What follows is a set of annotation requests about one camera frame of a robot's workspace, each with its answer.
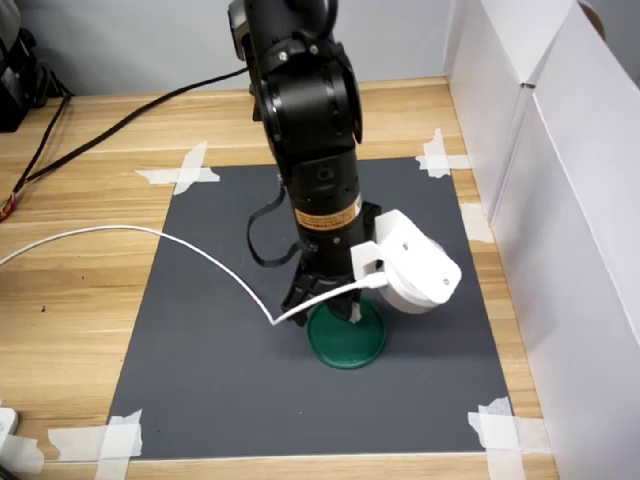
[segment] white cable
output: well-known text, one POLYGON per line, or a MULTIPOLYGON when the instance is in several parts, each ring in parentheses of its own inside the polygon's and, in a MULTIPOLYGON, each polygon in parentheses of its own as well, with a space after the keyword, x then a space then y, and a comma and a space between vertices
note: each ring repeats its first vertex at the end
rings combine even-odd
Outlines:
POLYGON ((306 302, 301 303, 300 305, 292 308, 291 310, 286 311, 278 318, 273 321, 273 325, 277 325, 278 323, 286 320, 287 318, 295 315, 298 312, 302 312, 307 308, 313 307, 320 302, 324 302, 333 297, 337 297, 338 295, 342 295, 343 293, 350 292, 351 290, 358 290, 362 288, 380 288, 384 287, 387 284, 387 276, 383 272, 376 272, 370 275, 367 275, 362 280, 358 280, 357 282, 350 283, 348 285, 343 285, 342 287, 334 288, 333 290, 329 290, 326 293, 322 293, 317 297, 313 297, 311 300, 307 300, 306 302))
POLYGON ((320 302, 328 300, 329 298, 335 297, 337 295, 341 295, 341 294, 343 294, 345 292, 349 292, 351 290, 356 290, 356 289, 359 289, 359 288, 379 288, 381 286, 386 285, 386 277, 384 279, 382 278, 382 277, 384 277, 384 274, 381 273, 381 272, 374 273, 372 275, 368 275, 367 277, 365 277, 364 279, 362 279, 360 281, 351 283, 349 285, 344 285, 342 287, 338 287, 338 288, 336 288, 334 290, 331 290, 329 292, 323 293, 322 295, 318 295, 317 297, 314 297, 311 300, 308 300, 308 301, 306 301, 304 303, 301 303, 297 307, 292 308, 288 312, 286 312, 283 315, 279 316, 278 318, 274 319, 273 316, 271 315, 271 313, 269 312, 269 310, 267 310, 267 307, 265 307, 264 303, 262 303, 262 301, 258 298, 256 293, 253 290, 251 290, 251 287, 249 287, 249 285, 247 285, 235 272, 233 272, 225 264, 223 264, 219 260, 216 260, 211 255, 209 255, 208 253, 204 252, 203 250, 200 250, 198 247, 190 244, 189 242, 187 242, 185 240, 182 240, 180 238, 174 237, 173 235, 169 235, 168 233, 159 232, 159 231, 153 230, 151 228, 139 227, 139 226, 136 226, 136 225, 101 225, 99 227, 80 228, 78 230, 71 230, 69 232, 58 233, 56 235, 52 235, 50 237, 43 238, 42 240, 38 240, 37 242, 33 242, 32 244, 27 245, 26 247, 23 247, 20 250, 17 250, 15 252, 13 252, 12 254, 6 256, 2 260, 0 260, 0 267, 6 265, 11 260, 13 260, 14 258, 19 257, 23 253, 26 253, 29 250, 32 250, 32 249, 34 249, 36 247, 39 247, 40 245, 44 245, 46 243, 53 242, 54 240, 59 240, 61 238, 71 237, 71 236, 74 236, 74 235, 80 235, 81 233, 98 232, 98 231, 102 231, 102 230, 135 230, 137 232, 144 232, 144 233, 150 233, 152 235, 157 235, 158 237, 166 238, 167 240, 171 240, 172 242, 175 242, 175 243, 178 243, 178 244, 180 244, 180 245, 182 245, 184 247, 187 247, 189 250, 192 250, 195 253, 197 253, 198 255, 201 255, 204 258, 206 258, 207 260, 209 260, 211 263, 216 265, 218 268, 220 268, 222 271, 224 271, 227 275, 229 275, 231 278, 233 278, 236 282, 238 282, 240 284, 240 286, 253 299, 253 301, 256 303, 256 305, 258 305, 258 307, 260 307, 260 310, 262 310, 262 312, 264 313, 265 317, 267 317, 267 320, 269 320, 269 323, 271 323, 271 325, 277 325, 278 323, 282 322, 283 320, 286 320, 287 318, 291 317, 292 315, 295 315, 298 312, 301 312, 302 310, 305 310, 305 309, 307 309, 309 307, 312 307, 313 305, 316 305, 316 304, 318 304, 320 302))

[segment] masking tape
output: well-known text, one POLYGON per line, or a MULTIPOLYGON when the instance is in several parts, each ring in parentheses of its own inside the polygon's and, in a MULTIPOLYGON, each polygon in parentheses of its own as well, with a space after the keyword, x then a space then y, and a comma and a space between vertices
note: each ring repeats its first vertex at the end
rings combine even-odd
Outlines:
POLYGON ((433 140, 424 144, 424 155, 417 156, 416 160, 420 164, 420 170, 427 170, 429 176, 434 178, 451 175, 451 169, 471 168, 467 155, 447 155, 442 130, 439 128, 436 128, 433 140))
POLYGON ((524 480, 523 453, 551 453, 544 421, 514 417, 507 397, 468 413, 469 425, 487 451, 491 480, 524 480))
POLYGON ((49 441, 60 451, 58 461, 98 462, 96 480, 123 480, 131 457, 142 454, 142 410, 111 417, 109 425, 49 430, 49 441))
POLYGON ((7 435, 0 451, 0 464, 14 473, 40 473, 44 454, 38 450, 35 438, 7 435))
POLYGON ((462 222, 469 240, 494 243, 493 232, 489 227, 489 222, 484 215, 481 204, 462 203, 460 204, 460 212, 462 213, 462 222))
POLYGON ((202 166, 206 153, 207 142, 202 142, 184 156, 181 168, 136 170, 135 172, 145 177, 151 185, 175 183, 173 194, 180 195, 196 182, 220 181, 220 175, 213 173, 210 168, 202 166))

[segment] wooden desk surface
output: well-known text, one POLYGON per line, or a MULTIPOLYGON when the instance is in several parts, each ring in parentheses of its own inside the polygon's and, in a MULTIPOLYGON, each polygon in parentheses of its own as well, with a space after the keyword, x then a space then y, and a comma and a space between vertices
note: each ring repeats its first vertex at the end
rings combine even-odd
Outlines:
MULTIPOLYGON (((441 128, 449 154, 465 147, 442 78, 365 83, 360 159, 413 157, 441 128)), ((74 98, 51 136, 44 165, 103 132, 155 95, 74 98)), ((134 170, 175 168, 207 141, 206 166, 273 163, 245 91, 194 92, 135 120, 58 172, 29 185, 0 224, 0 257, 54 233, 103 224, 162 229, 173 185, 149 185, 134 170)), ((0 135, 0 193, 33 155, 57 101, 0 135)), ((460 202, 479 202, 470 170, 453 171, 460 202)), ((471 241, 480 285, 515 414, 540 408, 495 244, 471 241)), ((37 438, 48 460, 34 478, 93 478, 94 465, 49 462, 50 428, 103 425, 158 239, 100 232, 40 247, 0 270, 0 398, 37 438)), ((557 478, 551 456, 524 457, 527 478, 557 478)), ((484 454, 132 461, 129 478, 485 479, 484 454)))

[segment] white box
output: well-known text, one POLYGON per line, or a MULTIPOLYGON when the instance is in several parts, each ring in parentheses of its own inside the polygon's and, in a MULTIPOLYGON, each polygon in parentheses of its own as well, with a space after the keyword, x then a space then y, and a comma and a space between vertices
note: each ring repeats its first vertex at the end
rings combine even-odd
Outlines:
POLYGON ((454 0, 445 73, 485 213, 571 0, 454 0))
POLYGON ((494 231, 561 478, 640 472, 640 91, 576 5, 494 231))

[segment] white camera housing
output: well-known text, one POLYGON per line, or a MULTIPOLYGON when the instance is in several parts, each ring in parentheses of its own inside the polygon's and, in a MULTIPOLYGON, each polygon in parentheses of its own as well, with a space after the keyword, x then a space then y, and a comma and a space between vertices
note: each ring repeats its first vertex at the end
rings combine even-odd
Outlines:
POLYGON ((376 217, 375 239, 351 248, 356 280, 378 271, 381 260, 379 271, 388 283, 380 292, 396 309, 418 314, 451 298, 462 278, 460 267, 406 215, 392 210, 376 217))

